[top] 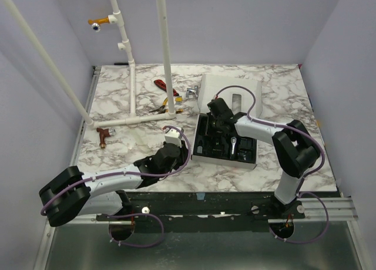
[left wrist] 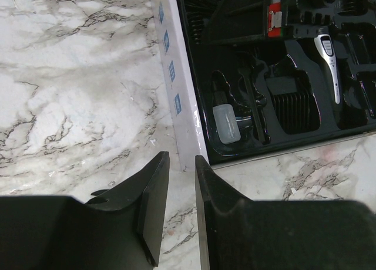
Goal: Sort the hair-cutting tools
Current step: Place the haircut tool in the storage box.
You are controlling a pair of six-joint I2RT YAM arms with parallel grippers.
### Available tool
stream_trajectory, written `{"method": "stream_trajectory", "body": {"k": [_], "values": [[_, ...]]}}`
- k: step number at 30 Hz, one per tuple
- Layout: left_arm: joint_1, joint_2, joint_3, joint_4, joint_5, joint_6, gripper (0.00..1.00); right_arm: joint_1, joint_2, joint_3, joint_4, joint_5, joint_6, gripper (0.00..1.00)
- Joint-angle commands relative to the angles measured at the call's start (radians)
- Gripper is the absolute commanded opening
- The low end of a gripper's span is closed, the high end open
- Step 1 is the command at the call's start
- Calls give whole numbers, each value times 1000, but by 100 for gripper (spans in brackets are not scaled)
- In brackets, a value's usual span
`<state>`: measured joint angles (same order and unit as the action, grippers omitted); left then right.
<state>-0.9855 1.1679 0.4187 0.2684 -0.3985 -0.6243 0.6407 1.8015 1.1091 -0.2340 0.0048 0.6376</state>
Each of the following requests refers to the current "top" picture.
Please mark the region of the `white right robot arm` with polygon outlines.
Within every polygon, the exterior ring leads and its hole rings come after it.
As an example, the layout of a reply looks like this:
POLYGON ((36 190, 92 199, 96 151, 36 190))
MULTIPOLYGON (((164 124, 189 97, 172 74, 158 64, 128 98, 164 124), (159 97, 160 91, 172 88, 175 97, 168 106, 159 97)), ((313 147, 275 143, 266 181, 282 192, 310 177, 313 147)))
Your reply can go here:
POLYGON ((222 98, 212 100, 207 106, 217 131, 234 133, 274 147, 282 174, 270 211, 275 217, 284 218, 291 212, 290 203, 297 198, 305 177, 315 172, 310 168, 319 158, 321 165, 324 164, 325 155, 321 146, 298 120, 282 124, 256 119, 248 113, 233 114, 222 98))

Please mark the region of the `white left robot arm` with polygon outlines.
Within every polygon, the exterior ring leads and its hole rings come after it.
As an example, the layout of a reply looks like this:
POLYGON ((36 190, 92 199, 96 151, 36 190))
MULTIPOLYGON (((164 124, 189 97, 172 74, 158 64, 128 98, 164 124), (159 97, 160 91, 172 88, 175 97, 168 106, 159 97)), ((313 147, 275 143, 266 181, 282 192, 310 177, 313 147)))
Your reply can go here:
POLYGON ((84 173, 78 166, 70 166, 59 173, 39 191, 41 215, 50 226, 60 227, 78 215, 100 214, 89 201, 120 190, 137 190, 181 171, 189 160, 190 145, 164 142, 151 156, 133 164, 101 173, 84 173))

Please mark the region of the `white hair clipper kit box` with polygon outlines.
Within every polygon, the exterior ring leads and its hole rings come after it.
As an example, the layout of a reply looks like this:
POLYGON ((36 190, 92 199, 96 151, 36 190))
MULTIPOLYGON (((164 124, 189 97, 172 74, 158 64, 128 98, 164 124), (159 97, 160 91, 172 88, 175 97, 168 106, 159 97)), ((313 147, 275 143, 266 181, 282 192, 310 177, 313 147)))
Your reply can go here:
POLYGON ((240 136, 234 128, 249 108, 253 117, 260 117, 263 111, 260 82, 203 75, 192 160, 253 170, 257 165, 257 141, 240 136))

